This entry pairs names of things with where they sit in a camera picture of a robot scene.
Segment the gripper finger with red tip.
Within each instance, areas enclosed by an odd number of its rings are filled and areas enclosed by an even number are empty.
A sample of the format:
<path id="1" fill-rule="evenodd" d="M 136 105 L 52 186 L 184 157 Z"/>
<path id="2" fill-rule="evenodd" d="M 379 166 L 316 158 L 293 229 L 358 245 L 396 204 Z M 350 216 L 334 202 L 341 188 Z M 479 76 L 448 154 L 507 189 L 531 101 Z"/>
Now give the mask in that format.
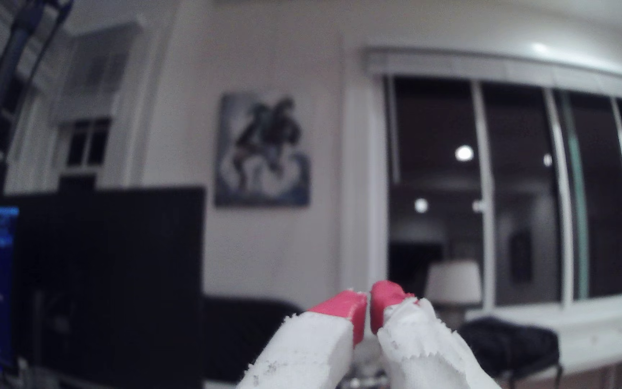
<path id="1" fill-rule="evenodd" d="M 370 290 L 370 327 L 391 388 L 500 388 L 431 302 L 390 280 Z"/>
<path id="2" fill-rule="evenodd" d="M 368 296 L 344 290 L 286 318 L 236 388 L 336 388 L 364 339 Z"/>

